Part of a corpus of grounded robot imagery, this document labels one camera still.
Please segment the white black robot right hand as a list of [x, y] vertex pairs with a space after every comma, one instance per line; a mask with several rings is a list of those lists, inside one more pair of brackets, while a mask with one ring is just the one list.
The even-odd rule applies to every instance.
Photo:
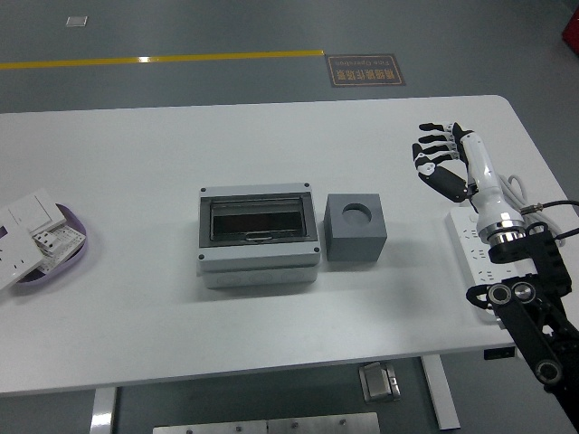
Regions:
[[412, 146], [419, 178], [447, 199], [468, 200], [478, 214], [479, 238], [493, 247], [523, 238], [522, 215], [507, 202], [482, 138], [456, 122], [424, 123]]

